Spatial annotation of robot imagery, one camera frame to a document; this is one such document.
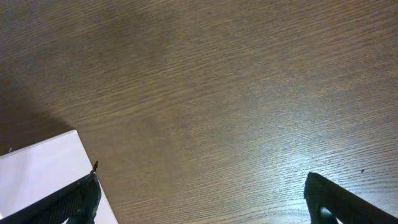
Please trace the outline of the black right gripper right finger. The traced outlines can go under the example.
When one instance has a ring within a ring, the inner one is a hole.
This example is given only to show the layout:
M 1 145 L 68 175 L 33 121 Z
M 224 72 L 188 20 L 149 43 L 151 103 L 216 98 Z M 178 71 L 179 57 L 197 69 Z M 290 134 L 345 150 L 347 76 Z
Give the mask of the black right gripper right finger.
M 397 223 L 396 217 L 314 172 L 307 175 L 304 198 L 312 224 Z

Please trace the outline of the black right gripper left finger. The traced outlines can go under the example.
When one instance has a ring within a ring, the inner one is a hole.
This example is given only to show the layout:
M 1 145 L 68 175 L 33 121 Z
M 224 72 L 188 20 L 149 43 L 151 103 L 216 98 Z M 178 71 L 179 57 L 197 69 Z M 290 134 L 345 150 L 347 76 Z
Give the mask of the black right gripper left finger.
M 94 224 L 102 192 L 95 162 L 86 176 L 19 210 L 1 224 Z

